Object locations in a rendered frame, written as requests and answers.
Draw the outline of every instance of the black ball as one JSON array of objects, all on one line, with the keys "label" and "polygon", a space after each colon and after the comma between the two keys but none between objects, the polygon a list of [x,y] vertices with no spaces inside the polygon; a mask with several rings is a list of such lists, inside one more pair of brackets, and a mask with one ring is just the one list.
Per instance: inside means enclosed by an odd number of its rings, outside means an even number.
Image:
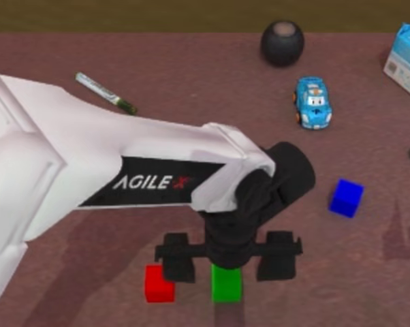
[{"label": "black ball", "polygon": [[294,64],[300,58],[304,45],[302,29],[289,20],[271,23],[261,38],[261,52],[264,58],[278,67]]}]

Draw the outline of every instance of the white robotic arm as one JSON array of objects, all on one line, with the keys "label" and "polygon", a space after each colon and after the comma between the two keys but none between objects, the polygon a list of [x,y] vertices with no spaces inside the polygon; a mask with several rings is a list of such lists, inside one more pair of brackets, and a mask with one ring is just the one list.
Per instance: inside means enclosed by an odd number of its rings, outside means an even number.
[{"label": "white robotic arm", "polygon": [[275,162],[234,127],[115,114],[62,88],[0,76],[0,296],[27,249],[77,208],[236,209]]}]

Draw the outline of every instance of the red cube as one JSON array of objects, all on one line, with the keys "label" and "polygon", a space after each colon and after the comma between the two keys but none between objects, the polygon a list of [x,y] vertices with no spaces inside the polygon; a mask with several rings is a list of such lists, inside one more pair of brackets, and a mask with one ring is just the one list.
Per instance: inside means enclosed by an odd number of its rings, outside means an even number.
[{"label": "red cube", "polygon": [[146,296],[147,303],[175,301],[175,283],[164,279],[162,265],[153,264],[146,266],[144,295]]}]

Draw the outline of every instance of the blue toy car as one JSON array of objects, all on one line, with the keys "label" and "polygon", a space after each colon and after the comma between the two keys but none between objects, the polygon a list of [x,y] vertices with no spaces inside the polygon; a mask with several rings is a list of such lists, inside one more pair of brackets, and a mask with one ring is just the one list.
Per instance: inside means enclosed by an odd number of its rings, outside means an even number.
[{"label": "blue toy car", "polygon": [[303,128],[323,129],[329,126],[332,107],[322,78],[300,78],[293,93],[293,103],[297,110],[296,120]]}]

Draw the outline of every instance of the tissue box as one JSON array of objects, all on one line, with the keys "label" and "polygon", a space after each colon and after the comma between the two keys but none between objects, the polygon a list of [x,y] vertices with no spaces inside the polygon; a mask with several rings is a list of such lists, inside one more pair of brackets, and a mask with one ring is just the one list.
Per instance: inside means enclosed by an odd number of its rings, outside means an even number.
[{"label": "tissue box", "polygon": [[410,92],[410,24],[402,24],[383,71]]}]

